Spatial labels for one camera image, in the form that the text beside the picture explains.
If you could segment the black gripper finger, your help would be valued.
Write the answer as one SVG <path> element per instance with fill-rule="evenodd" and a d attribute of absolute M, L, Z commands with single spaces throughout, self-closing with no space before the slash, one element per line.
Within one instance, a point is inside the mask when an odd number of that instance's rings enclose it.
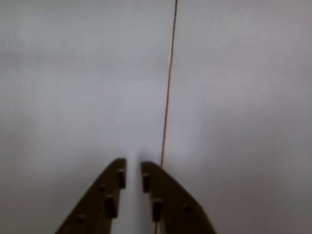
<path fill-rule="evenodd" d="M 109 234 L 117 218 L 120 190 L 126 188 L 127 161 L 117 158 L 96 178 L 56 231 L 58 234 Z"/>
<path fill-rule="evenodd" d="M 143 192 L 149 194 L 152 221 L 162 234 L 215 234 L 201 205 L 157 164 L 141 163 Z"/>

